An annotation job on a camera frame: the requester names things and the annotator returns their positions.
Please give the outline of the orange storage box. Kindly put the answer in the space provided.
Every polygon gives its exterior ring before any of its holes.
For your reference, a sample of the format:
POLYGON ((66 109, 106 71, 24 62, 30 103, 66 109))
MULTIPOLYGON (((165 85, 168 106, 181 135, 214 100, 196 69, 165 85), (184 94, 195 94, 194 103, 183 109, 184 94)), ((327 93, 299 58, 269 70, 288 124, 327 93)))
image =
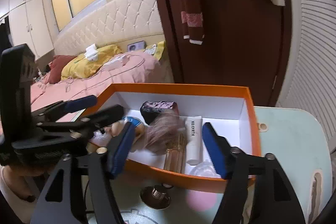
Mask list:
POLYGON ((259 156, 260 138, 252 97, 247 87, 187 84, 111 84, 98 97, 94 107, 82 116, 119 104, 125 115, 143 121, 140 108, 146 101, 175 102, 178 106, 186 148, 182 172, 163 168, 165 155, 156 155, 138 140, 129 153, 124 170, 181 188, 220 193, 227 182, 217 174, 202 173, 197 168, 211 164, 209 148, 202 139, 202 126, 209 122, 219 136, 234 147, 259 156))

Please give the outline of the white tissue pack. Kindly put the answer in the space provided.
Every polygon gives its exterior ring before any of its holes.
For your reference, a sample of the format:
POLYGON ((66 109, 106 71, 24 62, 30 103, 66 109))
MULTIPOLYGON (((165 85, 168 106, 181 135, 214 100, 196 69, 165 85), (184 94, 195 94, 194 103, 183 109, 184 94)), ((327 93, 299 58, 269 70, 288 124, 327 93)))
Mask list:
POLYGON ((88 61, 97 61, 98 60, 98 50, 96 44, 91 44, 85 49, 84 57, 88 61))

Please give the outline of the purple phone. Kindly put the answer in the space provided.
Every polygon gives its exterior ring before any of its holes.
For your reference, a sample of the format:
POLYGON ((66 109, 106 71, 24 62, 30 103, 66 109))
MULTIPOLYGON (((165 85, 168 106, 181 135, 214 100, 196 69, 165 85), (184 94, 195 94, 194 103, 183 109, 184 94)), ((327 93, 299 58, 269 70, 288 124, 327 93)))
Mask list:
POLYGON ((146 48, 146 42, 144 40, 139 41, 139 42, 133 42, 127 45, 128 52, 144 50, 145 48, 146 48))

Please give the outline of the dark wooden door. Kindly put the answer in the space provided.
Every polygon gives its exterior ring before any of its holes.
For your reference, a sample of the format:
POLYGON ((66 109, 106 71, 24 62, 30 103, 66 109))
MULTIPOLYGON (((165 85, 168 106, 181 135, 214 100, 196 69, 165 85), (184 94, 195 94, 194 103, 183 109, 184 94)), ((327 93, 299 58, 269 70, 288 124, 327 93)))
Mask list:
POLYGON ((173 80, 246 86, 256 106, 274 106, 291 44, 291 0, 200 0, 205 37, 183 38, 178 0, 157 0, 173 80))

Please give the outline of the white louvered closet door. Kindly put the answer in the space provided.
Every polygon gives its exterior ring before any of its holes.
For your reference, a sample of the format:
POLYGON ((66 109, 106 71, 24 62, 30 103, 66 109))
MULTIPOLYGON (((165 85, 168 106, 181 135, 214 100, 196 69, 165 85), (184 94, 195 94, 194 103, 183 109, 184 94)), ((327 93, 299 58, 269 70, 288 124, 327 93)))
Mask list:
POLYGON ((278 107, 302 109, 335 150, 335 0, 291 0, 288 66, 278 107))

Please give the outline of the dark red pillow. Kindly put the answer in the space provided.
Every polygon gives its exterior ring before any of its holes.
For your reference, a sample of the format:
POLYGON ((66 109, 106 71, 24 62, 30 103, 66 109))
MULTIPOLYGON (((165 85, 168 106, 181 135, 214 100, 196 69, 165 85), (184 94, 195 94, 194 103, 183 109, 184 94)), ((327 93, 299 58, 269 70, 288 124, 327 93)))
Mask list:
POLYGON ((72 55, 54 56, 54 59, 49 63, 50 67, 49 84, 56 84, 61 80, 63 68, 74 58, 76 58, 76 56, 72 55))

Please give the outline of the clear plastic capsule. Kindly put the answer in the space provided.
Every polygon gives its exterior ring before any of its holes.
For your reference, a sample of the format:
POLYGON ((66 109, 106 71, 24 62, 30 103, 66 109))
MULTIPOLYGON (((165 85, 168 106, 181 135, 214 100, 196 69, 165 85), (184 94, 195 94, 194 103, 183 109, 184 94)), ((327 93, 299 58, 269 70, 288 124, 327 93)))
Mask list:
POLYGON ((221 176, 217 174, 212 162, 209 160, 203 161, 194 166, 189 175, 206 178, 221 178, 221 176))

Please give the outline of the dark red patterned pouch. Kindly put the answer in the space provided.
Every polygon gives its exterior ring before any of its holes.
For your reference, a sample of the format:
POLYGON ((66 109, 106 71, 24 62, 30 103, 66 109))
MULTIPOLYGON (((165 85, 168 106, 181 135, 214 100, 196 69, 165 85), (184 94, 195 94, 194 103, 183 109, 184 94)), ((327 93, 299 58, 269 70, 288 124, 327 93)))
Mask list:
POLYGON ((172 110, 179 115, 178 105, 173 101, 145 101, 140 107, 140 113, 148 125, 167 110, 172 110))

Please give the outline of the white cosmetic tube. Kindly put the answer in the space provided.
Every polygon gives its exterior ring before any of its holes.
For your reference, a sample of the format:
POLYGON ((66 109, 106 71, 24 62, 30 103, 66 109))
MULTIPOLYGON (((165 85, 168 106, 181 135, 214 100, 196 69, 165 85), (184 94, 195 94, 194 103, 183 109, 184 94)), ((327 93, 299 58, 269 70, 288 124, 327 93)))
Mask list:
POLYGON ((201 162, 202 117, 189 117, 185 121, 186 128, 186 163, 193 166, 201 162))

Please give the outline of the yellow pillow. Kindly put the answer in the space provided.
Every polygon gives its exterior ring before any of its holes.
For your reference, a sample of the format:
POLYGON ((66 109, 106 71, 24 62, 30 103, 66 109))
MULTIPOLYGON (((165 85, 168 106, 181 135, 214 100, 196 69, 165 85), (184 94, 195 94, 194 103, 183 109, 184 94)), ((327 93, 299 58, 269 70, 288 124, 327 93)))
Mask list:
POLYGON ((68 78, 87 79, 93 76, 112 57, 123 53, 117 45, 111 44, 97 49, 97 60, 89 61, 84 53, 71 60, 61 72, 61 80, 68 78))

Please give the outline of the cartoon figure keychain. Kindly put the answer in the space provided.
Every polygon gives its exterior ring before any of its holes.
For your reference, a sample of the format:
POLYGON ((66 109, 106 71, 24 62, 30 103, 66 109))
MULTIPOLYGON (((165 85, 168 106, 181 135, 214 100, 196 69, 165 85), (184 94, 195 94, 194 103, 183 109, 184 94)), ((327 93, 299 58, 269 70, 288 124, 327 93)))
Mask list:
POLYGON ((184 149, 186 145, 183 120, 173 110, 166 110, 147 127, 145 148, 163 155, 168 149, 184 149))

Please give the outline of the bubble wrap bundle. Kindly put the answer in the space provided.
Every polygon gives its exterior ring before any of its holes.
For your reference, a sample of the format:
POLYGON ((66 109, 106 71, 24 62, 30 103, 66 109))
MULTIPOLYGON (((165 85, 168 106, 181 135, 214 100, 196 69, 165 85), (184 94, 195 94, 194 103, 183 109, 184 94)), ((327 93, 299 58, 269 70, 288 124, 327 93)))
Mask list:
POLYGON ((102 133, 100 130, 96 130, 93 132, 93 137, 89 139, 89 142, 96 147, 106 147, 111 139, 111 134, 102 133))

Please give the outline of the white wardrobe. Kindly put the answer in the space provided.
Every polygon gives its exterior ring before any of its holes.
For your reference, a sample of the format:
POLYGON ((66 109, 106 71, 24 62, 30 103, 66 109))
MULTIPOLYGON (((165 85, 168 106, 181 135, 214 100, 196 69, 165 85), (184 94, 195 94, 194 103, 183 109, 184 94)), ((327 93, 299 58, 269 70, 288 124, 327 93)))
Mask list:
POLYGON ((9 20, 13 46, 28 45, 36 59, 54 50, 42 0, 1 0, 1 18, 9 20))

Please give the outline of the cream tufted headboard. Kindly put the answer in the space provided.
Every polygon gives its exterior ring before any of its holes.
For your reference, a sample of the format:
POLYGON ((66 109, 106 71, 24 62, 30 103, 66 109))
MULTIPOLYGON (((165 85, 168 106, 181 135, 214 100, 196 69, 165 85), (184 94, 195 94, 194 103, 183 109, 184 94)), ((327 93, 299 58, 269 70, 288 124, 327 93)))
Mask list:
POLYGON ((125 52, 131 43, 149 46, 164 40, 157 0, 112 0, 62 31, 54 53, 79 55, 92 44, 116 44, 125 52))

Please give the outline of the pink duvet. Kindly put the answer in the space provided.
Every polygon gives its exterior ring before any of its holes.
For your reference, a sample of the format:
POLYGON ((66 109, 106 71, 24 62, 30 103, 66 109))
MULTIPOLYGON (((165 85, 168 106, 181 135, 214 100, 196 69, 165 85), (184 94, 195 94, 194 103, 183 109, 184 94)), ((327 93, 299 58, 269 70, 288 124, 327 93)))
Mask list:
POLYGON ((58 101, 76 100, 89 95, 99 96, 111 84, 161 83, 163 67, 154 56, 144 52, 128 52, 112 59, 126 57, 123 66, 111 69, 103 65, 87 79, 68 78, 57 84, 35 83, 31 86, 31 110, 35 111, 58 101))

